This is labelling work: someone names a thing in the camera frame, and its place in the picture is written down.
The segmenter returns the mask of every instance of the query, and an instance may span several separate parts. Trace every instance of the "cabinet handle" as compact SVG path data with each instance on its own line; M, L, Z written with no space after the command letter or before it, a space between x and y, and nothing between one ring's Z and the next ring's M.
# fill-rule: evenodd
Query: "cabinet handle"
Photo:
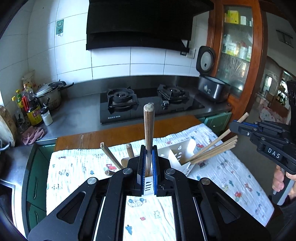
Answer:
M37 177L35 177L35 193L34 193L34 197L33 197L34 200L37 197L37 184L38 184L38 179L37 179Z
M37 221L37 223L39 223L38 213L36 213L35 211L34 211L34 213L35 213L35 216L36 216L36 221Z
M222 125L223 125L223 123L221 125L219 125L219 126L213 125L213 127L221 127Z

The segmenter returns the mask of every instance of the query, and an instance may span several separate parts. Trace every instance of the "white cloth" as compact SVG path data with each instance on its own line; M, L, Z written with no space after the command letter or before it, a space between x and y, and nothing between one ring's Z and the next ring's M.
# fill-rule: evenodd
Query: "white cloth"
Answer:
M200 124L177 134L154 138L153 144L162 148L189 138L196 141L196 152L217 136L206 125ZM138 155L144 140L131 144ZM110 150L118 160L128 156L125 144L110 147ZM89 177L106 178L106 169L118 171L101 149L54 152L47 179L47 214ZM273 214L273 205L258 182L230 150L196 164L188 177L196 180L210 178L264 226ZM127 197L124 227L124 240L175 240L171 197Z

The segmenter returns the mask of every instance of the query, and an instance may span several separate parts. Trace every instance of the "glass cabinet door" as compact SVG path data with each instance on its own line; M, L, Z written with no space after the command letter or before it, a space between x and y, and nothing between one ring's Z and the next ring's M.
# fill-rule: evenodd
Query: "glass cabinet door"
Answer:
M224 28L216 77L240 97L247 79L253 45L252 8L224 6Z

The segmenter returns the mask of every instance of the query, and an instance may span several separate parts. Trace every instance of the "stove knob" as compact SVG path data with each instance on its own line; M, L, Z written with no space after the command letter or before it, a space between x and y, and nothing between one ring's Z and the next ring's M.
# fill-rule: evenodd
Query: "stove knob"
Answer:
M163 103L161 104L163 108L168 108L169 102L167 100L164 100Z

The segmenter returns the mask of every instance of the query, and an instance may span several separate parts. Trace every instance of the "wooden table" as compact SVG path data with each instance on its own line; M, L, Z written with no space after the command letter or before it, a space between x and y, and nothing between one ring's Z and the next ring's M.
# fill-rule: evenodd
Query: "wooden table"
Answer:
M154 138L178 133L190 127L199 125L200 123L201 122L193 115L157 120L154 124ZM105 142L108 147L111 147L142 140L144 138L143 121L143 123L136 125L59 137L56 141L55 151L70 149L99 149L101 142Z

